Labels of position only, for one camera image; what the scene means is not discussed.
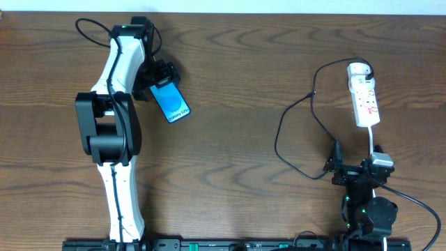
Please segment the blue Galaxy smartphone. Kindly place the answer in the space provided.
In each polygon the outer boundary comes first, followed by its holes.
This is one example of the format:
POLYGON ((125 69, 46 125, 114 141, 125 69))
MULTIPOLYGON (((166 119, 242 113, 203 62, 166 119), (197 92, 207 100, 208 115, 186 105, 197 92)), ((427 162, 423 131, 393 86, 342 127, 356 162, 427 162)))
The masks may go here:
POLYGON ((169 123, 175 123, 191 113, 189 105, 173 82, 162 87, 151 86, 150 90, 169 123))

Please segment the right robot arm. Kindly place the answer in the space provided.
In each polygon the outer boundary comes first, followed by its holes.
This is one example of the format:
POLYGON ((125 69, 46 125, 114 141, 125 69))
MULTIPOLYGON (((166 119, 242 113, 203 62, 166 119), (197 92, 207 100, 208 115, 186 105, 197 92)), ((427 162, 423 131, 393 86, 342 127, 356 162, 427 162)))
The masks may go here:
POLYGON ((392 234, 398 207, 389 199, 378 197, 375 189, 380 183, 386 183, 394 171, 391 157, 376 145, 359 165, 345 165, 341 144, 334 140, 323 170, 333 174, 332 184, 346 188, 341 215, 348 230, 339 236, 337 248, 386 250, 385 239, 392 234))

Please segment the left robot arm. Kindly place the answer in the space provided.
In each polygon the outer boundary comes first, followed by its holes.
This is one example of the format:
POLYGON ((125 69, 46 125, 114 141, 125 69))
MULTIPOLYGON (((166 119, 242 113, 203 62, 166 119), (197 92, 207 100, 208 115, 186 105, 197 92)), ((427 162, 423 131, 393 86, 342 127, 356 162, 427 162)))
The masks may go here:
POLYGON ((137 198, 136 165, 142 130, 134 106, 150 91, 168 123, 190 115, 179 91, 173 63, 157 60, 153 47, 160 32, 144 16, 105 30, 109 56, 90 91, 78 93, 75 109, 84 152, 91 156, 105 185, 109 238, 101 250, 146 250, 145 222, 137 198))

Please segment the white USB charger adapter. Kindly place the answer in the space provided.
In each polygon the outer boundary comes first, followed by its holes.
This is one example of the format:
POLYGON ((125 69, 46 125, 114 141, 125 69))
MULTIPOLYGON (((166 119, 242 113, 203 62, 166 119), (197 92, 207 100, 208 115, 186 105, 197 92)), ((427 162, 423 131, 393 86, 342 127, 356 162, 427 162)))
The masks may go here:
POLYGON ((355 62, 347 67, 348 78, 354 75, 368 75, 371 73, 371 68, 366 63, 355 62))

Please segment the white power strip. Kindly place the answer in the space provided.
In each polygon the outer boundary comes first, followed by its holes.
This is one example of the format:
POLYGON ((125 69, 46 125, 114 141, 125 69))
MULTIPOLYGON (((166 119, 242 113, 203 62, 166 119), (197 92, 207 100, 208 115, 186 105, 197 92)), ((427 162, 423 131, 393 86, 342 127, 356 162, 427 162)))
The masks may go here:
POLYGON ((374 78, 367 80, 366 75, 354 75, 349 79, 348 87, 353 101, 356 125, 367 128, 379 123, 374 78))

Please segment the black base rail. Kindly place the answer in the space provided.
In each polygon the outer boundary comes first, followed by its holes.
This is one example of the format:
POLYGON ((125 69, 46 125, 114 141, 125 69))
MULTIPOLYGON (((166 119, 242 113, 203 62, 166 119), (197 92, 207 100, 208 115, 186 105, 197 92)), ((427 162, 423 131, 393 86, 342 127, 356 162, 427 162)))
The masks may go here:
MULTIPOLYGON (((379 242, 351 241, 348 250, 383 250, 379 242)), ((179 240, 174 238, 154 239, 137 243, 126 243, 124 250, 143 251, 266 251, 266 250, 342 250, 342 246, 329 239, 318 240, 316 237, 292 240, 244 240, 244 241, 209 241, 179 240)), ((61 250, 119 250, 114 241, 64 241, 61 250)), ((410 251, 408 241, 387 240, 390 251, 410 251)))

